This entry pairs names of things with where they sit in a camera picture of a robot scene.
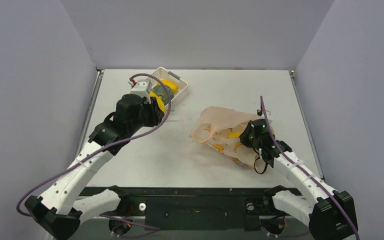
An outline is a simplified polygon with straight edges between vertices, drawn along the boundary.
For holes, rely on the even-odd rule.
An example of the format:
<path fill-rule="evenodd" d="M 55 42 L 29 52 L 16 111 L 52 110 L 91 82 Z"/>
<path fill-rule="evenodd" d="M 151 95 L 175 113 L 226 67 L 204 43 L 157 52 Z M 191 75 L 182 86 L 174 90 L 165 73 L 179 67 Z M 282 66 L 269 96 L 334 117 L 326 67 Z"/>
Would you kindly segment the fake yellow banana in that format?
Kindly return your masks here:
<path fill-rule="evenodd" d="M 166 106 L 163 102 L 163 100 L 161 99 L 161 97 L 157 94 L 155 94 L 153 91 L 151 91 L 149 93 L 150 97 L 153 97 L 153 98 L 156 98 L 156 102 L 157 102 L 157 105 L 159 107 L 159 109 L 164 113 L 166 114 Z"/>

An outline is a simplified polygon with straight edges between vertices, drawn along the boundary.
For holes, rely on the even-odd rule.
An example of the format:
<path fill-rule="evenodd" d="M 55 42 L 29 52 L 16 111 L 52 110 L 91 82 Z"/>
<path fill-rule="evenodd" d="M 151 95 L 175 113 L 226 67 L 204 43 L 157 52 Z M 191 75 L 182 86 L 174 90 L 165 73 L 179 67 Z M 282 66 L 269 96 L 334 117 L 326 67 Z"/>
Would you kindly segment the translucent orange plastic bag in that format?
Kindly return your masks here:
<path fill-rule="evenodd" d="M 239 137 L 226 138 L 232 132 L 242 133 L 249 121 L 259 118 L 257 114 L 209 106 L 200 113 L 189 137 L 197 143 L 207 145 L 230 158 L 241 168 L 252 169 L 261 175 L 267 170 L 265 163 L 259 159 L 257 153 L 252 148 L 242 145 Z"/>

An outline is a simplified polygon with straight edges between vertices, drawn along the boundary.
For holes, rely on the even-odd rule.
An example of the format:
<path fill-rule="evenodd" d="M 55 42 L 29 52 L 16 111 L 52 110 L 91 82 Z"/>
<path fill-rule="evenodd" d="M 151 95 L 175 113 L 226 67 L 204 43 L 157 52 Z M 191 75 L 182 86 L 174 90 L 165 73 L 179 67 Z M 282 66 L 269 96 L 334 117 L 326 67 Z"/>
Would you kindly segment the fake green netted melon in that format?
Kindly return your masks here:
<path fill-rule="evenodd" d="M 165 103 L 167 104 L 169 98 L 174 98 L 174 91 L 168 85 L 156 85 L 152 88 L 152 91 Z"/>

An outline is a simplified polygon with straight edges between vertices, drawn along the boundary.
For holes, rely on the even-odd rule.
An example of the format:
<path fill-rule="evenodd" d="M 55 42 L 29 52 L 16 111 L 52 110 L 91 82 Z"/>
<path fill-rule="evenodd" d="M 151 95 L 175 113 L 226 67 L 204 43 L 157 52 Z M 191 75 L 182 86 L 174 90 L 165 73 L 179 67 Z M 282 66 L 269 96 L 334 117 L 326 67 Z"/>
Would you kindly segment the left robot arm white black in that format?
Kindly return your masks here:
<path fill-rule="evenodd" d="M 154 132 L 167 120 L 172 102 L 159 107 L 159 97 L 125 94 L 98 124 L 70 167 L 55 176 L 52 186 L 39 196 L 29 196 L 24 205 L 30 216 L 56 240 L 68 240 L 84 222 L 107 212 L 123 215 L 129 209 L 126 194 L 111 186 L 79 200 L 94 175 L 143 127 Z"/>

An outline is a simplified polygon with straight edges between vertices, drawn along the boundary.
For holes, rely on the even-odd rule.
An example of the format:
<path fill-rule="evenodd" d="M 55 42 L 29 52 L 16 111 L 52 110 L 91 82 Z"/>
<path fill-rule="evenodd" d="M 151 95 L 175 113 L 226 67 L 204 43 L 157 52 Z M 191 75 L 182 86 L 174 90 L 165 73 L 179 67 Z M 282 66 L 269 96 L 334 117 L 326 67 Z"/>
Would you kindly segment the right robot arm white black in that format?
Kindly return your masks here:
<path fill-rule="evenodd" d="M 276 140 L 265 119 L 251 120 L 240 142 L 257 151 L 261 160 L 285 176 L 301 193 L 298 197 L 283 186 L 270 189 L 263 209 L 282 211 L 309 229 L 315 240 L 346 240 L 358 236 L 355 204 L 347 191 L 339 192 L 317 177 L 284 141 Z"/>

